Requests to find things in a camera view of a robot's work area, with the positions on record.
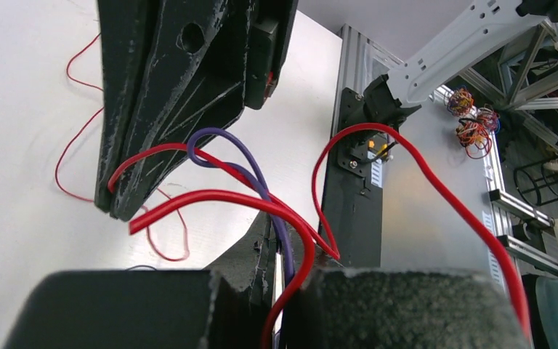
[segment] black plastic part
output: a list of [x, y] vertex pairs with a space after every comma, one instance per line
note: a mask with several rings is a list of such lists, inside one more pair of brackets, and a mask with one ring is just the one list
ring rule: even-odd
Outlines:
[[[352, 113], [350, 101], [357, 94], [350, 89], [342, 93], [339, 124]], [[355, 139], [346, 138], [328, 154], [322, 210], [333, 230], [341, 252], [341, 264], [351, 267], [379, 267], [381, 262], [382, 189], [371, 184], [372, 164], [349, 163], [358, 157], [351, 152]]]
[[[399, 129], [409, 115], [421, 108], [420, 105], [402, 108], [401, 102], [392, 96], [387, 81], [388, 75], [384, 74], [367, 86], [363, 93], [363, 109], [346, 118], [341, 126], [342, 129], [363, 122], [375, 122]], [[371, 131], [360, 136], [368, 139], [376, 133]]]
[[521, 222], [512, 226], [512, 236], [519, 241], [527, 242], [531, 240], [531, 233], [527, 231], [527, 223]]
[[243, 344], [243, 314], [210, 271], [56, 273], [33, 290], [5, 348], [255, 348]]
[[[401, 108], [387, 85], [388, 76], [375, 79], [359, 95], [351, 89], [341, 93], [338, 129], [375, 122], [398, 129], [420, 106]], [[379, 137], [378, 132], [364, 131], [344, 138], [328, 154], [322, 210], [333, 230], [341, 252], [339, 261], [346, 267], [379, 267], [381, 263], [382, 188], [372, 180], [382, 176], [380, 165], [359, 162], [368, 158], [366, 142]]]
[[119, 164], [154, 145], [184, 143], [198, 129], [227, 128], [246, 105], [261, 108], [279, 79], [297, 3], [98, 0], [105, 116], [97, 207], [131, 219], [186, 155], [138, 162], [111, 194]]
[[517, 7], [517, 14], [547, 16], [551, 22], [558, 23], [558, 0], [523, 0]]
[[529, 348], [486, 275], [317, 270], [298, 302], [291, 349]]

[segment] coiled wire bundle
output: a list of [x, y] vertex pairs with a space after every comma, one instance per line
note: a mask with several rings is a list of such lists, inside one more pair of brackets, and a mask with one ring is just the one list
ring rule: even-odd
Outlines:
[[462, 117], [472, 110], [474, 99], [465, 86], [459, 87], [450, 96], [445, 98], [446, 108], [456, 117]]
[[[465, 148], [467, 156], [471, 159], [482, 159], [487, 156], [493, 147], [493, 142], [489, 136], [489, 130], [483, 122], [471, 118], [460, 118], [458, 122], [456, 136], [458, 142]], [[484, 155], [478, 156], [480, 151], [485, 151]]]
[[476, 120], [482, 123], [482, 125], [489, 131], [489, 132], [499, 132], [499, 115], [493, 110], [488, 104], [485, 104], [483, 108], [478, 109], [476, 113]]

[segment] metal frame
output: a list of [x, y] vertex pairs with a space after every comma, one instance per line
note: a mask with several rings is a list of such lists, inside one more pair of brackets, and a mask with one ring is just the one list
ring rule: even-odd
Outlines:
[[420, 105], [431, 91], [452, 76], [542, 22], [539, 16], [519, 17], [522, 0], [474, 0], [403, 67], [392, 69], [388, 87], [402, 107]]
[[558, 109], [558, 97], [543, 97], [517, 107], [520, 111], [538, 111], [540, 109]]
[[[341, 129], [340, 120], [345, 115], [345, 109], [349, 109], [350, 105], [356, 108], [363, 98], [359, 94], [370, 84], [363, 73], [363, 57], [369, 40], [348, 25], [339, 31], [339, 36], [343, 39], [343, 44], [331, 136]], [[346, 93], [345, 89], [350, 89], [351, 94]], [[353, 99], [352, 103], [341, 104], [341, 99], [344, 98], [345, 101], [348, 97]], [[346, 143], [338, 144], [328, 154], [322, 210], [335, 232], [336, 243], [341, 251], [340, 263], [346, 267], [379, 267], [383, 189], [369, 183], [373, 176], [373, 165], [376, 168], [383, 165], [378, 162], [363, 165], [362, 168], [359, 165], [360, 175], [351, 172], [349, 167], [346, 169], [341, 165], [345, 145]], [[346, 206], [354, 209], [346, 211]]]
[[542, 97], [558, 89], [558, 70], [548, 76], [538, 80], [524, 89], [516, 92], [516, 97], [506, 106], [505, 110], [512, 110], [524, 105], [525, 103]]
[[495, 189], [490, 191], [489, 198], [493, 205], [506, 210], [525, 222], [541, 229], [553, 228], [554, 221], [552, 218], [503, 190]]
[[558, 276], [558, 259], [538, 251], [512, 236], [499, 236], [498, 240], [506, 247], [506, 251], [508, 251], [511, 256]]
[[519, 67], [519, 71], [517, 72], [516, 79], [512, 82], [510, 90], [508, 91], [508, 95], [506, 96], [506, 101], [508, 103], [514, 102], [514, 99], [517, 97], [517, 93], [519, 92], [521, 86], [523, 86], [523, 84], [525, 83], [527, 72], [529, 72], [529, 68], [533, 64], [535, 55], [538, 53], [538, 50], [540, 49], [545, 36], [545, 30], [541, 26], [536, 27], [531, 42], [527, 47], [526, 55], [521, 61], [521, 66]]
[[[558, 89], [558, 68], [542, 75], [542, 79], [532, 84], [526, 81], [528, 68], [533, 63], [538, 50], [545, 45], [558, 43], [558, 25], [543, 21], [510, 41], [503, 49], [498, 62], [502, 90], [491, 84], [473, 68], [467, 68], [458, 74], [468, 84], [491, 100], [499, 110], [514, 111], [523, 117], [523, 126], [536, 137], [558, 151], [558, 135], [545, 127], [527, 111], [540, 109], [558, 109], [558, 97], [542, 97]], [[519, 71], [514, 74], [509, 65], [522, 60]]]

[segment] scratched surface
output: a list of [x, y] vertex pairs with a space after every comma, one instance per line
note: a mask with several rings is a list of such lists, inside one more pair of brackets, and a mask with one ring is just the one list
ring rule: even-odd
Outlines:
[[[143, 235], [91, 204], [61, 194], [52, 181], [66, 142], [101, 106], [97, 91], [65, 79], [65, 64], [97, 34], [92, 0], [0, 5], [0, 345], [29, 291], [48, 273], [76, 268], [202, 268], [237, 241], [256, 211], [223, 203], [183, 209], [191, 258], [161, 262]], [[271, 191], [317, 226], [310, 172], [328, 140], [339, 69], [339, 38], [298, 14], [285, 68], [275, 94], [261, 111], [246, 110], [230, 131], [259, 160]], [[79, 79], [101, 84], [95, 46], [73, 66]], [[62, 166], [62, 182], [91, 196], [101, 127], [91, 125]], [[242, 156], [221, 140], [206, 150], [226, 161]], [[201, 188], [249, 193], [218, 170], [186, 163], [162, 185], [178, 194]], [[148, 204], [161, 202], [158, 196]], [[177, 217], [153, 226], [159, 247], [182, 253]]]

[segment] purple wire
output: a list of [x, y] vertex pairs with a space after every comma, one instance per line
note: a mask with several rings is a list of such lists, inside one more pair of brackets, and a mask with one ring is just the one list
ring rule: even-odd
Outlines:
[[[262, 174], [259, 165], [256, 163], [253, 154], [247, 149], [247, 147], [234, 135], [225, 131], [223, 129], [219, 129], [216, 127], [207, 127], [205, 129], [200, 129], [195, 132], [189, 140], [187, 141], [187, 156], [189, 159], [194, 163], [202, 167], [206, 168], [216, 168], [213, 164], [207, 162], [206, 160], [200, 159], [194, 152], [195, 144], [197, 141], [208, 135], [216, 135], [229, 140], [232, 144], [238, 148], [238, 150], [243, 153], [247, 162], [253, 169], [255, 176], [253, 176], [247, 169], [242, 167], [238, 164], [233, 164], [227, 162], [229, 166], [233, 169], [239, 171], [245, 178], [251, 183], [254, 187], [255, 191], [260, 195], [260, 197], [265, 201], [271, 201], [270, 195], [268, 194], [268, 185], [266, 184], [266, 180], [264, 179], [264, 175]], [[272, 225], [275, 229], [275, 235], [279, 238], [282, 246], [282, 252], [284, 254], [284, 271], [285, 271], [285, 280], [286, 285], [292, 281], [294, 278], [295, 270], [294, 270], [294, 253], [292, 252], [292, 246], [290, 243], [290, 236], [288, 235], [288, 230], [286, 228], [286, 223], [277, 216], [271, 215]]]

